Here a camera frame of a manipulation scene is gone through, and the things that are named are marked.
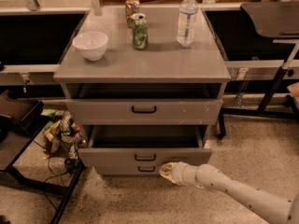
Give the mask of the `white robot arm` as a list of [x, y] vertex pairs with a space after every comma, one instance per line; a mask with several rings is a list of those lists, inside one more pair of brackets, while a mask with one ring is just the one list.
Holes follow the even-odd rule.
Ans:
[[269, 224], [299, 224], [299, 195], [292, 200], [283, 199], [233, 180], [209, 164], [169, 162], [160, 167], [159, 173], [179, 186], [221, 191]]

